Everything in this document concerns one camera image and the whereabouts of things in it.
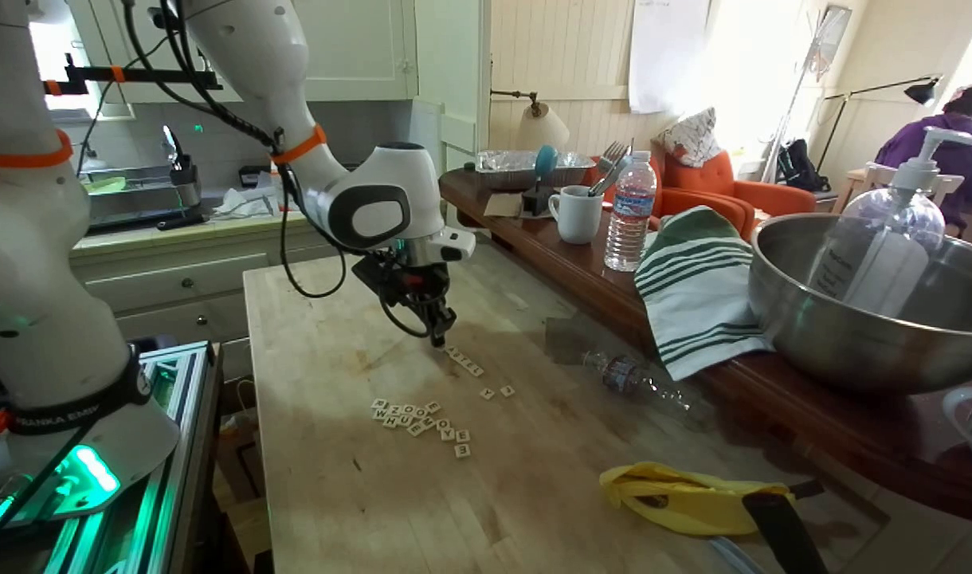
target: wooden cutting board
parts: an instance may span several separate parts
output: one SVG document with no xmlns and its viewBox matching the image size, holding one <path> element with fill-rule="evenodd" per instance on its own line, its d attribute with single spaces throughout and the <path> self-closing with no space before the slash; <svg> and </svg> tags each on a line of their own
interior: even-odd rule
<svg viewBox="0 0 972 574">
<path fill-rule="evenodd" d="M 450 272 L 450 351 L 397 330 L 357 278 L 302 298 L 280 269 L 244 272 L 278 571 L 723 571 L 710 542 L 604 503 L 600 473 L 652 459 L 723 477 L 805 477 L 767 463 L 696 395 L 681 412 L 604 392 L 591 358 L 631 358 L 626 345 L 490 244 Z M 295 278 L 330 287 L 338 261 L 295 263 Z M 386 404 L 437 404 L 429 416 L 466 429 L 472 451 L 377 416 Z M 875 530 L 836 494 L 801 513 L 827 567 Z M 766 542 L 743 548 L 773 567 Z"/>
</svg>

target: lamp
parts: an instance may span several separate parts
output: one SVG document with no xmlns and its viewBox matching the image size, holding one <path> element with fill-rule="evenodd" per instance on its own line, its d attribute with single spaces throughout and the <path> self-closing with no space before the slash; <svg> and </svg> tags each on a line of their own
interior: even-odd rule
<svg viewBox="0 0 972 574">
<path fill-rule="evenodd" d="M 817 168 L 826 167 L 826 155 L 827 155 L 827 145 L 830 145 L 830 136 L 838 130 L 838 120 L 843 115 L 843 106 L 855 99 L 855 95 L 863 95 L 863 92 L 879 92 L 879 90 L 895 90 L 895 86 L 908 86 L 905 95 L 916 106 L 931 103 L 932 99 L 932 90 L 937 90 L 941 76 L 910 76 L 910 78 L 898 78 L 898 84 L 875 84 L 875 86 L 863 86 L 863 90 L 851 90 L 851 92 L 836 92 L 827 99 L 838 99 L 838 110 L 836 110 L 836 120 L 827 128 L 827 136 L 826 136 L 826 145 L 823 145 L 823 155 L 817 158 Z"/>
<path fill-rule="evenodd" d="M 490 95 L 528 99 L 516 124 L 518 151 L 536 151 L 544 142 L 564 151 L 569 142 L 567 120 L 549 103 L 541 103 L 539 92 L 490 90 Z"/>
</svg>

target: stainless steel bowl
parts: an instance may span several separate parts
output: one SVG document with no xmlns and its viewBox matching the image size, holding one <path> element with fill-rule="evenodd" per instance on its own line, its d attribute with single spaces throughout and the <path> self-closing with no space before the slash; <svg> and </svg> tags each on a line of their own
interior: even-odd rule
<svg viewBox="0 0 972 574">
<path fill-rule="evenodd" d="M 895 319 L 805 287 L 838 216 L 773 216 L 756 235 L 753 313 L 773 351 L 855 392 L 932 392 L 972 380 L 972 241 L 944 240 Z"/>
</svg>

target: purple shirt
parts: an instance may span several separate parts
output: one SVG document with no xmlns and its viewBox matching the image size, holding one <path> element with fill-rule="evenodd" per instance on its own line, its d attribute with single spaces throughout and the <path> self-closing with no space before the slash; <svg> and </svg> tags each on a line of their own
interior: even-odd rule
<svg viewBox="0 0 972 574">
<path fill-rule="evenodd" d="M 874 158 L 882 167 L 902 167 L 905 158 L 916 155 L 923 145 L 928 124 L 972 135 L 972 117 L 965 115 L 928 115 L 922 120 L 905 124 L 893 140 L 875 151 Z M 956 195 L 941 204 L 947 223 L 963 223 L 963 209 L 972 208 L 972 145 L 941 142 L 932 158 L 941 172 L 963 176 Z"/>
</svg>

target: green and white towel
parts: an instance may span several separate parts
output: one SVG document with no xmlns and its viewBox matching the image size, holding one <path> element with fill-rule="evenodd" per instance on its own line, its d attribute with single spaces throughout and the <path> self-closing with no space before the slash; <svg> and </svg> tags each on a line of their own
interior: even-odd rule
<svg viewBox="0 0 972 574">
<path fill-rule="evenodd" d="M 767 348 L 746 297 L 747 261 L 753 247 L 710 208 L 676 214 L 643 247 L 634 282 L 676 382 Z"/>
</svg>

